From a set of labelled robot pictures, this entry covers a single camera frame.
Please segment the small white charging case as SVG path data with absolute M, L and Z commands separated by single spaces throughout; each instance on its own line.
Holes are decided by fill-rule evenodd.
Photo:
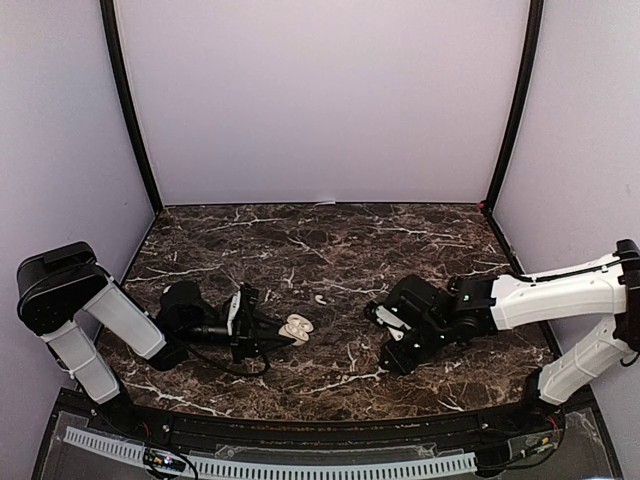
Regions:
M 279 328 L 278 334 L 293 341 L 295 347 L 303 346 L 309 341 L 309 335 L 314 331 L 310 320 L 299 315 L 291 314 Z

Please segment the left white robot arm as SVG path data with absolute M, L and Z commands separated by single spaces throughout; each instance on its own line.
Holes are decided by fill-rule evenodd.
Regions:
M 304 330 L 296 325 L 260 312 L 259 293 L 248 284 L 212 306 L 197 283 L 179 281 L 164 289 L 160 310 L 151 315 L 83 241 L 23 260 L 16 281 L 19 319 L 89 398 L 103 405 L 103 421 L 120 436 L 134 435 L 141 427 L 141 415 L 121 398 L 124 386 L 99 353 L 95 338 L 86 333 L 86 320 L 111 332 L 159 372 L 199 357 L 199 345 L 226 347 L 235 364 L 259 359 L 268 369 L 269 353 L 305 339 Z

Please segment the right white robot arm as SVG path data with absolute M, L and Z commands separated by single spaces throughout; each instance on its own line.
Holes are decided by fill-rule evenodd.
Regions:
M 584 338 L 527 377 L 510 424 L 530 434 L 577 390 L 614 364 L 628 366 L 638 357 L 639 248 L 624 239 L 613 253 L 577 266 L 455 277 L 444 288 L 408 275 L 384 300 L 368 303 L 364 315 L 391 335 L 381 348 L 381 367 L 402 375 L 450 344 L 533 323 L 598 316 Z

